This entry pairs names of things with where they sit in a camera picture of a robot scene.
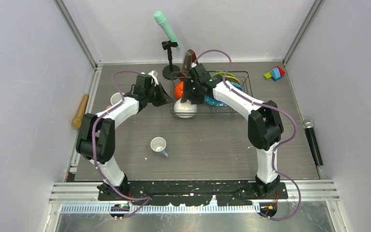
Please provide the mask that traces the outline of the woven bamboo plate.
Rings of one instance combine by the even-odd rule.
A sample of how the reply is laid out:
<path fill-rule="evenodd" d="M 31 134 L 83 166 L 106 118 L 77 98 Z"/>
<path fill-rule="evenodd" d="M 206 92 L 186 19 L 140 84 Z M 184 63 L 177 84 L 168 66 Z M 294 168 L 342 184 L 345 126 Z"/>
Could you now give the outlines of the woven bamboo plate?
<path fill-rule="evenodd" d="M 236 83 L 236 84 L 240 84 L 240 81 L 239 81 L 239 79 L 238 78 L 236 78 L 235 76 L 229 76 L 229 75 L 227 75 L 226 77 L 225 77 L 225 80 L 226 81 L 229 81 L 229 82 L 232 82 L 232 83 Z"/>

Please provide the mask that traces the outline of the grey printed mug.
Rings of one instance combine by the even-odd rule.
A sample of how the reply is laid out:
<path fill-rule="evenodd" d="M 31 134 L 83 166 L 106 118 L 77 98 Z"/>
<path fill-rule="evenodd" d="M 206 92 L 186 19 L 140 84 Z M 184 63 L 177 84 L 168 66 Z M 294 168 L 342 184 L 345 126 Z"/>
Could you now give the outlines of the grey printed mug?
<path fill-rule="evenodd" d="M 162 137 L 155 137 L 150 142 L 150 148 L 153 152 L 155 152 L 158 155 L 162 155 L 165 158 L 169 158 L 169 154 L 166 150 L 167 148 L 167 142 Z"/>

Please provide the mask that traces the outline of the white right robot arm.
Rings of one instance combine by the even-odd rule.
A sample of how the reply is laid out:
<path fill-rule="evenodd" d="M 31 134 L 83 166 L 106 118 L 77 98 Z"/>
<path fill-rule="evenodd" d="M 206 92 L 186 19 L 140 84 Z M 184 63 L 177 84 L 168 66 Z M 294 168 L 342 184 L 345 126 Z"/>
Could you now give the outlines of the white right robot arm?
<path fill-rule="evenodd" d="M 276 191 L 280 175 L 276 171 L 277 146 L 284 131 L 277 105 L 257 100 L 236 88 L 220 75 L 211 76 L 202 64 L 189 71 L 184 80 L 182 101 L 201 104 L 205 97 L 223 102 L 247 120 L 247 137 L 257 151 L 254 188 L 262 198 Z"/>

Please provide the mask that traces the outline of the blue dotted plate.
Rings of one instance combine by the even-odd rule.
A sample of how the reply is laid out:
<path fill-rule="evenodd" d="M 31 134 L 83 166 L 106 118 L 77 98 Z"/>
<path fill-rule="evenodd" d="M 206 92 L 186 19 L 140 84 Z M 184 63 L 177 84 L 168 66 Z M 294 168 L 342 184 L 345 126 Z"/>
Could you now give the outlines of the blue dotted plate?
<path fill-rule="evenodd" d="M 236 87 L 238 90 L 243 91 L 243 86 L 241 86 L 240 84 L 237 84 L 237 83 L 234 83 L 234 82 L 230 82 L 230 84 L 231 84 L 232 86 Z M 218 100 L 216 100 L 216 99 L 214 99 L 214 98 L 211 98 L 211 97 L 209 97 L 209 96 L 205 96 L 205 97 L 204 97 L 204 101 L 205 101 L 207 104 L 209 104 L 209 105 L 211 105 L 211 106 L 214 106 L 214 107 L 228 107 L 228 105 L 225 104 L 224 102 L 222 102 L 222 101 L 218 101 Z"/>

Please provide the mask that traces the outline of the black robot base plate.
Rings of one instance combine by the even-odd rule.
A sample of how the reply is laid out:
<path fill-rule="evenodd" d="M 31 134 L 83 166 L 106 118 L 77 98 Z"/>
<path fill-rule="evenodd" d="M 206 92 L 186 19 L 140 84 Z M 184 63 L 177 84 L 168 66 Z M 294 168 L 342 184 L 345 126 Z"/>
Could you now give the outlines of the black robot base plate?
<path fill-rule="evenodd" d="M 219 206 L 244 206 L 252 200 L 274 202 L 288 198 L 283 182 L 265 192 L 256 182 L 247 180 L 130 181 L 118 190 L 135 199 L 133 204 L 137 206 L 146 198 L 150 199 L 147 205 L 152 206 L 207 206 L 211 201 Z"/>

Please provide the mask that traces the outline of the orange bowl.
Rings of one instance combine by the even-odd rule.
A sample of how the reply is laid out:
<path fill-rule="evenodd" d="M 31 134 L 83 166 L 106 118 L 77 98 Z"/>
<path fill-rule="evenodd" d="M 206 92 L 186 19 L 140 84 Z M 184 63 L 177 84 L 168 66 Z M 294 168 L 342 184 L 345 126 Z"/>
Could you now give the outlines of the orange bowl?
<path fill-rule="evenodd" d="M 183 96 L 184 82 L 181 81 L 175 85 L 174 96 L 177 100 L 181 99 Z"/>

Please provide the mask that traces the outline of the white bowl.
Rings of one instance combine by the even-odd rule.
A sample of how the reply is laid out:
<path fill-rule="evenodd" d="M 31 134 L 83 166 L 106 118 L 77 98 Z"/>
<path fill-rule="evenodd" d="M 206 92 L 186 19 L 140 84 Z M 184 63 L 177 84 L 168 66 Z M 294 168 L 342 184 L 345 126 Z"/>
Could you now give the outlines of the white bowl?
<path fill-rule="evenodd" d="M 197 113 L 197 105 L 192 104 L 190 101 L 181 103 L 178 99 L 174 104 L 174 115 L 180 118 L 191 118 Z"/>

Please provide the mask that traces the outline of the lime green plate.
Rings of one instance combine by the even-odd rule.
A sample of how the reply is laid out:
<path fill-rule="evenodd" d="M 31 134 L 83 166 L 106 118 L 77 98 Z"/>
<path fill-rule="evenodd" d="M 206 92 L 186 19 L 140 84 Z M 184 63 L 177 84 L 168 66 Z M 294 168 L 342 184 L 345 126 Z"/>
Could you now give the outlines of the lime green plate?
<path fill-rule="evenodd" d="M 235 77 L 232 73 L 225 73 L 225 72 L 216 72 L 216 73 L 213 73 L 211 75 L 211 77 L 214 77 L 214 76 L 219 75 L 219 76 L 221 76 L 223 78 L 225 74 L 226 74 L 226 78 L 228 78 L 228 77 Z"/>

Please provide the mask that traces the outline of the pink floral mug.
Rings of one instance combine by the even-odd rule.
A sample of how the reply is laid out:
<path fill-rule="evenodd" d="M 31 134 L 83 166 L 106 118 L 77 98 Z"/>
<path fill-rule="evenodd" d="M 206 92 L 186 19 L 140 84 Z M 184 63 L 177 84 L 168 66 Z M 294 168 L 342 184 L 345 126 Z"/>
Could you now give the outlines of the pink floral mug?
<path fill-rule="evenodd" d="M 106 107 L 106 109 L 111 108 L 112 106 L 114 106 L 115 104 L 118 104 L 121 101 L 122 101 L 121 93 L 119 92 L 115 93 L 114 95 L 111 96 L 110 104 Z"/>

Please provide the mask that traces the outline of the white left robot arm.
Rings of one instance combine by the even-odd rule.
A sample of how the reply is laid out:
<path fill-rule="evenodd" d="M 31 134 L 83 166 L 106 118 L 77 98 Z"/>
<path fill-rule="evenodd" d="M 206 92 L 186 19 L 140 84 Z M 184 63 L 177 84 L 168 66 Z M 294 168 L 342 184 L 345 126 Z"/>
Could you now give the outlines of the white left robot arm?
<path fill-rule="evenodd" d="M 127 175 L 119 168 L 115 158 L 115 130 L 129 117 L 138 114 L 147 105 L 160 107 L 172 102 L 157 72 L 138 73 L 128 93 L 118 92 L 121 98 L 110 108 L 97 114 L 86 113 L 77 137 L 76 151 L 89 160 L 103 178 L 99 189 L 110 192 L 117 200 L 128 196 Z"/>

